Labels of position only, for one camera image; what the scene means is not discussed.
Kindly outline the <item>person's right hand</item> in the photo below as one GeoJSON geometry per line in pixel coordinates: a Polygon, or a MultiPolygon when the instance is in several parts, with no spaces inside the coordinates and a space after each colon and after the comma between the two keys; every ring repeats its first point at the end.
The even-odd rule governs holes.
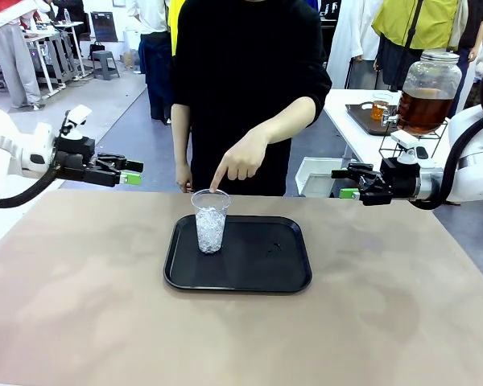
{"type": "Polygon", "coordinates": [[[178,162],[175,165],[175,181],[183,193],[193,193],[192,172],[186,162],[178,162]]]}

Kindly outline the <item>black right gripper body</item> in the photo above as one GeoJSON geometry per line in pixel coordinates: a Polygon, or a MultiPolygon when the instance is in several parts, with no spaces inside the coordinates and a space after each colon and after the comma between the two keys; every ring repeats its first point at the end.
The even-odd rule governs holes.
{"type": "Polygon", "coordinates": [[[390,187],[394,199],[410,199],[417,192],[420,166],[403,164],[397,158],[384,158],[380,166],[384,182],[390,187]]]}

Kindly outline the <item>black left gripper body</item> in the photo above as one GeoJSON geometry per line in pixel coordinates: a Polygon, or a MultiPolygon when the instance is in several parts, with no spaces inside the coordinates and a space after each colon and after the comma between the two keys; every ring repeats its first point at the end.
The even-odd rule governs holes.
{"type": "Polygon", "coordinates": [[[108,166],[97,166],[92,160],[95,155],[95,140],[56,139],[56,177],[63,180],[89,183],[103,187],[116,185],[116,173],[108,166]]]}

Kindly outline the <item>person's left hand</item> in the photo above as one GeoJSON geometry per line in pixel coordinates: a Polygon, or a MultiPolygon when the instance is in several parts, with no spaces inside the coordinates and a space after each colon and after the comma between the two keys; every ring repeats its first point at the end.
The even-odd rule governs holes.
{"type": "Polygon", "coordinates": [[[209,190],[216,191],[224,177],[231,181],[254,177],[262,165],[267,146],[267,137],[260,129],[250,130],[223,155],[209,190]]]}

